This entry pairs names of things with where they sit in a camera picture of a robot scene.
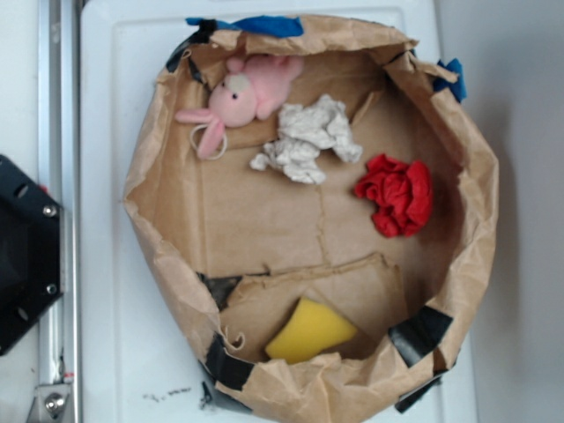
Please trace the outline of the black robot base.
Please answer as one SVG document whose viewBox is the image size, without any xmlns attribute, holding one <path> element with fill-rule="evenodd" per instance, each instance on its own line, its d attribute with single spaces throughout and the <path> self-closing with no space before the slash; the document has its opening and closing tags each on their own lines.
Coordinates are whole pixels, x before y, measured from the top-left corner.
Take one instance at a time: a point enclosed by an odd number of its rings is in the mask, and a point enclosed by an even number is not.
<svg viewBox="0 0 564 423">
<path fill-rule="evenodd" d="M 61 206 L 1 157 L 1 354 L 61 293 Z"/>
</svg>

